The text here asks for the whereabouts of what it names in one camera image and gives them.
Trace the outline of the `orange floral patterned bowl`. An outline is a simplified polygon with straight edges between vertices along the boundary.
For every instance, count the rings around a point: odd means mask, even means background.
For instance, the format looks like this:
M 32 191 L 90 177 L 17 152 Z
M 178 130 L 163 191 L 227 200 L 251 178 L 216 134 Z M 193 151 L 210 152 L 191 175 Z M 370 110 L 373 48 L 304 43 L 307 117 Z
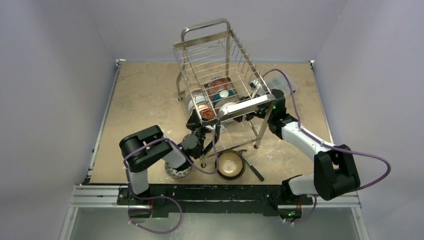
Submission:
M 212 107 L 210 107 L 209 104 L 205 103 L 200 103 L 198 105 L 198 111 L 200 114 L 200 118 L 204 121 L 209 121 L 215 118 L 215 113 Z

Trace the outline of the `white and teal bowl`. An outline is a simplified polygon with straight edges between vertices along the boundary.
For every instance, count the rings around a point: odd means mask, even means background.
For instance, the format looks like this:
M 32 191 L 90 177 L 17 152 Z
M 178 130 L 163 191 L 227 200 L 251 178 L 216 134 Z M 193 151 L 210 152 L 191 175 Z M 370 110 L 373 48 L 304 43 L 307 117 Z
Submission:
M 212 104 L 215 106 L 219 101 L 236 98 L 236 94 L 231 89 L 222 89 L 212 96 Z

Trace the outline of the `stainless steel dish rack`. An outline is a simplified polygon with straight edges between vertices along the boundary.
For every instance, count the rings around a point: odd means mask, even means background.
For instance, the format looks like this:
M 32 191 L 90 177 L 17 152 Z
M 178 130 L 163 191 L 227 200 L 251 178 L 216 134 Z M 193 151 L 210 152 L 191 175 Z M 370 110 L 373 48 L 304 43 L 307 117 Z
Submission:
M 200 165 L 224 150 L 259 148 L 276 98 L 230 22 L 187 26 L 172 48 L 178 99 L 187 118 L 205 129 Z

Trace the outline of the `black and white patterned bowl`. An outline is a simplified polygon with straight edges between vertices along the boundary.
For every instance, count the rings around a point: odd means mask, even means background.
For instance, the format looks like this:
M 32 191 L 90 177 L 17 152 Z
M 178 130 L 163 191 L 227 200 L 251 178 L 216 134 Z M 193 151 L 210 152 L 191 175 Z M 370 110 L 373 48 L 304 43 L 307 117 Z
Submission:
M 173 168 L 168 162 L 165 162 L 164 170 L 169 177 L 173 179 L 182 179 L 191 172 L 192 165 L 189 162 L 185 162 L 180 167 Z

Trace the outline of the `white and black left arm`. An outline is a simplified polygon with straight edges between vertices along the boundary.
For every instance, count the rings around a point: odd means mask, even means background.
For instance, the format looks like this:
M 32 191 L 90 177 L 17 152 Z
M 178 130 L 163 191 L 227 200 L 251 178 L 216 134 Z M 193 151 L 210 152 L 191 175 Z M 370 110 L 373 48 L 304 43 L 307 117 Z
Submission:
M 186 123 L 190 134 L 175 143 L 166 137 L 158 125 L 153 125 L 124 137 L 119 142 L 127 177 L 129 197 L 138 205 L 149 199 L 148 168 L 163 160 L 173 178 L 183 178 L 194 167 L 192 159 L 204 154 L 206 134 L 211 130 L 192 113 Z

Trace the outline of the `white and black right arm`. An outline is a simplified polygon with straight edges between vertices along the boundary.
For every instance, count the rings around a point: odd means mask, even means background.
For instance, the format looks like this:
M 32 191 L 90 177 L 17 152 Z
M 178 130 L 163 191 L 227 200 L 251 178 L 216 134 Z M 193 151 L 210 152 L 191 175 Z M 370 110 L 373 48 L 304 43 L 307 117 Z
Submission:
M 351 149 L 345 144 L 331 144 L 304 128 L 300 120 L 287 113 L 284 93 L 277 89 L 271 90 L 271 93 L 276 98 L 272 109 L 261 107 L 248 113 L 247 120 L 254 117 L 264 119 L 269 115 L 266 121 L 269 130 L 295 146 L 313 163 L 311 174 L 296 175 L 282 181 L 282 200 L 292 204 L 300 195 L 314 195 L 329 201 L 356 191 L 361 181 Z

